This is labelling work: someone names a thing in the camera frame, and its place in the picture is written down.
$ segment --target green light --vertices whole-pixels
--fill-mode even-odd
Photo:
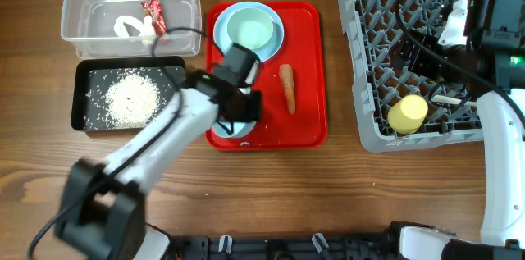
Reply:
[[[519,64],[522,61],[523,61],[523,57],[514,57],[514,56],[512,56],[510,58],[510,63],[512,63],[512,64]]]

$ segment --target wire mesh grid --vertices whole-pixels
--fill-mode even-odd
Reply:
[[[386,116],[390,108],[403,97],[420,94],[428,101],[429,91],[434,83],[428,78],[415,75],[406,70],[395,71],[390,68],[389,50],[402,37],[396,24],[394,3],[396,0],[356,0],[355,10],[359,14],[364,47],[367,54],[367,82],[372,86],[373,102],[376,106],[374,121],[384,135],[398,135],[389,125]],[[442,5],[446,0],[402,0],[399,9],[404,23],[422,33],[436,37],[443,31],[440,17]],[[454,87],[442,86],[436,94],[461,98],[465,92]],[[429,102],[429,112],[419,133],[453,130],[479,129],[481,124],[475,108],[464,106],[456,109],[435,107]]]

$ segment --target yellow cup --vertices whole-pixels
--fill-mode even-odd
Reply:
[[[390,109],[387,120],[396,132],[412,134],[419,129],[427,113],[427,100],[419,95],[409,95]]]

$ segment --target red tray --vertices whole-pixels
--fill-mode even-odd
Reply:
[[[207,17],[206,32],[232,2],[213,7]],[[253,87],[262,92],[262,118],[252,132],[241,139],[223,139],[210,130],[206,139],[221,151],[315,148],[328,134],[325,80],[322,64],[319,12],[307,2],[264,2],[272,8],[285,27],[285,40],[279,52],[263,63]],[[206,68],[221,62],[221,55],[206,42]],[[294,70],[295,114],[286,106],[279,66],[290,64]]]

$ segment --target black tray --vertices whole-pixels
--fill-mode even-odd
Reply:
[[[71,127],[75,130],[82,130],[86,132],[91,131],[105,131],[105,130],[119,130],[112,129],[102,120],[97,120],[103,110],[103,107],[97,107],[95,103],[98,95],[104,95],[109,89],[112,82],[116,79],[116,72],[110,72],[115,69],[125,68],[143,68],[140,71],[141,75],[147,75],[157,85],[160,98],[166,99],[166,103],[173,96],[175,90],[167,88],[170,85],[169,79],[162,75],[158,70],[158,66],[165,66],[167,72],[175,77],[176,80],[184,79],[185,62],[181,57],[135,57],[135,58],[113,58],[113,59],[96,59],[85,60],[79,63],[76,67],[75,76],[75,92],[73,94],[73,105],[71,109]],[[91,98],[86,94],[91,89],[100,90],[98,93],[93,93]],[[161,103],[159,112],[163,109],[166,103]]]

